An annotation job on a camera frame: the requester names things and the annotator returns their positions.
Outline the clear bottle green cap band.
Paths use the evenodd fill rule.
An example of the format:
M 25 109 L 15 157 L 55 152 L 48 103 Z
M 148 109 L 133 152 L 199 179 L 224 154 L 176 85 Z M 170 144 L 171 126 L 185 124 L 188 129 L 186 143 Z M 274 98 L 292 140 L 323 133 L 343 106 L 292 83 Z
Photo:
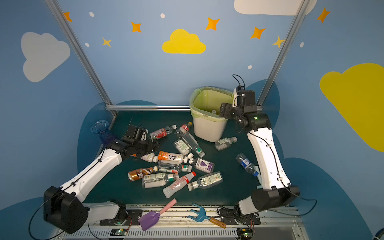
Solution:
M 186 132 L 182 135 L 182 140 L 195 151 L 200 158 L 203 158 L 206 154 L 198 144 L 197 140 L 191 135 L 190 132 Z

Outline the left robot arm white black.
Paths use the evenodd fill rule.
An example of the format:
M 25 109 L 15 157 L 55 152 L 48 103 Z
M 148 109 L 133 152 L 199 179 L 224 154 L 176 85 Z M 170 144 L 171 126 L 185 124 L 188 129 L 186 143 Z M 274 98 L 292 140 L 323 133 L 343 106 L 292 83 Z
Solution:
M 84 200 L 92 189 L 122 161 L 132 155 L 142 157 L 151 154 L 159 148 L 160 144 L 155 140 L 111 141 L 106 149 L 77 176 L 59 188 L 50 187 L 45 191 L 44 220 L 68 234 L 73 234 L 83 225 L 96 221 L 124 222 L 127 218 L 124 204 L 117 201 L 85 204 Z

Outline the right circuit board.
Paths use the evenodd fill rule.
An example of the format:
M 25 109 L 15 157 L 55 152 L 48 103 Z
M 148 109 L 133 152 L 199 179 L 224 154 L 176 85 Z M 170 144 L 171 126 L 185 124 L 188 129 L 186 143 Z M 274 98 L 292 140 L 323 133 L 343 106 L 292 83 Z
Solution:
M 251 228 L 237 228 L 236 233 L 237 240 L 250 240 L 254 235 L 254 232 Z

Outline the purple plastic vase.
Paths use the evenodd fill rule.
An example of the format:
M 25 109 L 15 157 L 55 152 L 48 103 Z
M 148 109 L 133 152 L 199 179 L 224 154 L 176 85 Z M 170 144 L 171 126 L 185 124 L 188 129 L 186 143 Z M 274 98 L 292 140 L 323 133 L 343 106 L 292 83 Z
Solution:
M 110 142 L 118 140 L 118 137 L 111 132 L 110 124 L 106 120 L 99 120 L 92 124 L 90 131 L 97 134 L 103 144 L 104 149 L 108 148 Z

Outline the green bin liner bag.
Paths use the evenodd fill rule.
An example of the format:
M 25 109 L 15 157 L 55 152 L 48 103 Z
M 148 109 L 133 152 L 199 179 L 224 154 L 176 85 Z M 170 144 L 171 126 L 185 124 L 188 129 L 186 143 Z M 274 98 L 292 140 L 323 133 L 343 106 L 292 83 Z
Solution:
M 222 103 L 232 104 L 234 94 L 214 87 L 202 87 L 194 90 L 190 96 L 190 109 L 193 118 L 203 118 L 212 122 L 225 122 L 220 117 Z

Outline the small white label bottle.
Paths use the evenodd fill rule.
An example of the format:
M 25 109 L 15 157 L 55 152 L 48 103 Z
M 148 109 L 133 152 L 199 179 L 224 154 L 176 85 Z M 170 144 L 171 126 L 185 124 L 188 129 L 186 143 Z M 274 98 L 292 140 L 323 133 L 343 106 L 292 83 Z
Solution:
M 187 156 L 191 153 L 191 148 L 182 139 L 176 140 L 174 146 L 183 156 Z

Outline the clear bottle red green label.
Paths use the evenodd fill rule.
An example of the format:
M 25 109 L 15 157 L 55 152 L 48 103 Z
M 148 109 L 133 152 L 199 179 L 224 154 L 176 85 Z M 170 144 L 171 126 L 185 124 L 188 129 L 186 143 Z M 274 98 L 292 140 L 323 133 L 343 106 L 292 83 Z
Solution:
M 190 165 L 183 165 L 179 164 L 178 162 L 172 162 L 172 161 L 158 161 L 157 168 L 160 172 L 165 173 L 191 173 L 192 172 L 192 166 Z

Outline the clear bottle by bin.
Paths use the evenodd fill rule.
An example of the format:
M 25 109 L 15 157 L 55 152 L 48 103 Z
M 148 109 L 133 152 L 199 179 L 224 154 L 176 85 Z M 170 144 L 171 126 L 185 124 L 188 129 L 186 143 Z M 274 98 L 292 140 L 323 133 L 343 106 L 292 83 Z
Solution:
M 233 143 L 236 143 L 237 140 L 238 139 L 236 137 L 220 139 L 215 142 L 215 148 L 217 151 L 222 151 L 229 148 Z

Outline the white bottle red cap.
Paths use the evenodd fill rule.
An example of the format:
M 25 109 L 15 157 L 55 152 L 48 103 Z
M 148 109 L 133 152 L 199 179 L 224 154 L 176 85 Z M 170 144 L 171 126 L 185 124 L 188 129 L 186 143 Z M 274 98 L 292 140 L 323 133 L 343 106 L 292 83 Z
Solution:
M 177 179 L 173 184 L 163 189 L 163 193 L 167 199 L 169 199 L 174 193 L 184 188 L 194 177 L 195 172 L 188 173 L 181 178 Z

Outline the grape juice bottle purple label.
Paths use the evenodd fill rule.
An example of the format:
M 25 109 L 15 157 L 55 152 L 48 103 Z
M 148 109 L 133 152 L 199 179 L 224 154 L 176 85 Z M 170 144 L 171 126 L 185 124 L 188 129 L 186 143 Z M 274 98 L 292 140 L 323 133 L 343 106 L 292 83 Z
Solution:
M 191 164 L 196 170 L 210 174 L 214 171 L 215 164 L 201 159 L 201 158 L 192 158 L 189 160 L 189 164 Z

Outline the brown tea bottle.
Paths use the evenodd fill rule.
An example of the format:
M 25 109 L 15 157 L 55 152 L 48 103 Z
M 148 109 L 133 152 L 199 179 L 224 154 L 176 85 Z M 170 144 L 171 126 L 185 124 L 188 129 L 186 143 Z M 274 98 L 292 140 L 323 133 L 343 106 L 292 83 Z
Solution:
M 128 178 L 130 181 L 137 181 L 142 179 L 144 176 L 153 174 L 158 171 L 158 167 L 151 167 L 151 168 L 142 168 L 142 169 L 137 169 L 128 172 Z

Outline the clear bottle white green label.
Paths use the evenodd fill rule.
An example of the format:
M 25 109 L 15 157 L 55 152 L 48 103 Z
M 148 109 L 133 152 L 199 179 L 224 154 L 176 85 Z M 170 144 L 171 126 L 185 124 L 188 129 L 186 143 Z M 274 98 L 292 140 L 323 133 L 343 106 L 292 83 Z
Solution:
M 143 189 L 163 187 L 168 183 L 174 182 L 179 179 L 179 174 L 167 174 L 159 173 L 147 175 L 142 178 L 142 187 Z

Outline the cola bottle red label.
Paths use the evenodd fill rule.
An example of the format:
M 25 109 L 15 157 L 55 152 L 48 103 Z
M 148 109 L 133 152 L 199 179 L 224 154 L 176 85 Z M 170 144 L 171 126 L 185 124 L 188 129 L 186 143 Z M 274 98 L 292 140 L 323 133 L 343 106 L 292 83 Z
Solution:
M 186 124 L 183 124 L 181 127 L 179 127 L 176 132 L 175 132 L 175 135 L 177 137 L 181 137 L 182 135 L 186 134 L 187 132 L 189 132 L 190 130 L 190 127 L 193 125 L 192 122 L 188 122 Z

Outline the circuit board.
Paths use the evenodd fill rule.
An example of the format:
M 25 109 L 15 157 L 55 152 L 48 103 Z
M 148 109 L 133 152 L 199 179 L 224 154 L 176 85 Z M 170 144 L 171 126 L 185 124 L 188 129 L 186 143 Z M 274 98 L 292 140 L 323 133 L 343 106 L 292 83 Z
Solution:
M 111 237 L 125 237 L 128 234 L 128 229 L 112 229 L 110 232 Z
M 237 240 L 250 240 L 254 235 L 254 232 L 251 228 L 237 228 L 236 233 Z

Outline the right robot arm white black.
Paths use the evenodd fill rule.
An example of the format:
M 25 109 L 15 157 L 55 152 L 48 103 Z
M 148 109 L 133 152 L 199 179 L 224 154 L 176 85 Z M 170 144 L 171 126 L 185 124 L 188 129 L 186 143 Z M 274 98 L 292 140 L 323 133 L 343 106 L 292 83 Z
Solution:
M 248 215 L 285 206 L 298 198 L 300 189 L 291 185 L 282 167 L 268 115 L 258 112 L 255 106 L 235 107 L 233 104 L 222 103 L 220 117 L 236 120 L 247 132 L 261 172 L 262 188 L 239 201 L 241 213 Z

